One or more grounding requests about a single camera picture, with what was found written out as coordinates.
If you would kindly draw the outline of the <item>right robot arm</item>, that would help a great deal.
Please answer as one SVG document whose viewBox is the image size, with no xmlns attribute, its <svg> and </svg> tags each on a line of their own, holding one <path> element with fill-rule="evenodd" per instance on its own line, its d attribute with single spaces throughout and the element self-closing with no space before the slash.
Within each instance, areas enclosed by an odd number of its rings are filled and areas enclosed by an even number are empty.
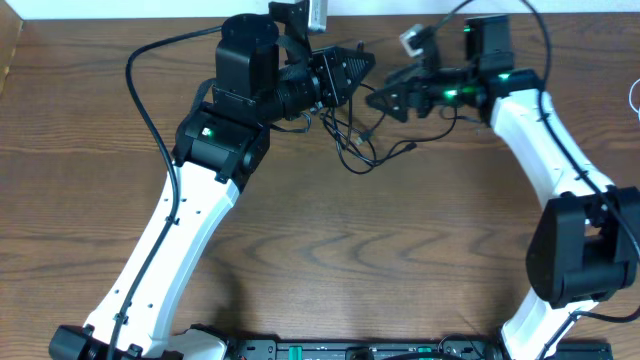
<svg viewBox="0 0 640 360">
<path fill-rule="evenodd" d="M 465 22 L 467 64 L 441 65 L 436 27 L 401 35 L 414 64 L 390 75 L 367 104 L 406 121 L 437 106 L 475 108 L 512 151 L 542 208 L 525 266 L 529 291 L 500 329 L 495 359 L 550 359 L 581 318 L 630 287 L 639 265 L 639 192 L 620 188 L 582 152 L 559 119 L 546 78 L 519 69 L 504 15 Z"/>
</svg>

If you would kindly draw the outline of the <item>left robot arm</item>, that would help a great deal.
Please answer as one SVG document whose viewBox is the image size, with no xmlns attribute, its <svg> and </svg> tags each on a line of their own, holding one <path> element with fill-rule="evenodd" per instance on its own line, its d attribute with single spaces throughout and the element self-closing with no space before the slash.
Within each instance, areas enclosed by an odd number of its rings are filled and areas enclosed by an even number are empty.
<svg viewBox="0 0 640 360">
<path fill-rule="evenodd" d="M 312 49 L 305 10 L 273 4 L 216 27 L 216 75 L 199 86 L 167 180 L 124 269 L 80 326 L 62 325 L 54 359 L 222 359 L 228 343 L 204 327 L 171 331 L 208 241 L 234 207 L 284 120 L 347 103 L 375 58 L 363 48 Z"/>
</svg>

